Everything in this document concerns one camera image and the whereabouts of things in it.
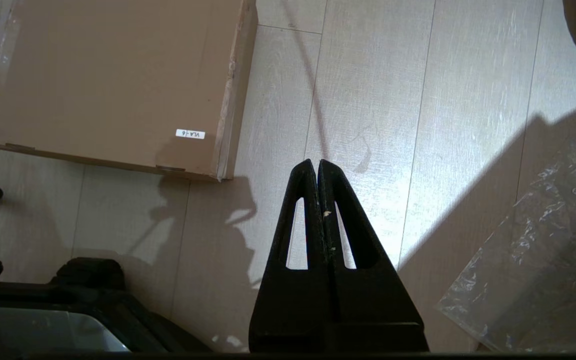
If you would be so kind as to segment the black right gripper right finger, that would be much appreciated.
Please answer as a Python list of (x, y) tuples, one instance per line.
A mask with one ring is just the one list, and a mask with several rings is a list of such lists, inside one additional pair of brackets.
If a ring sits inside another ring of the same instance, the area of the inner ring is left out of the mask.
[(343, 170), (322, 160), (318, 198), (339, 353), (426, 353), (425, 325)]

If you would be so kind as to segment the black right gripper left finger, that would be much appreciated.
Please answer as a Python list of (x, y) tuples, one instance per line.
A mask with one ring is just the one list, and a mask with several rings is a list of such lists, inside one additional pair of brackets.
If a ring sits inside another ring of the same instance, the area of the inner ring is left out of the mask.
[[(307, 269), (287, 267), (297, 202), (304, 203)], [(322, 353), (329, 280), (313, 162), (290, 172), (249, 324), (252, 353)]]

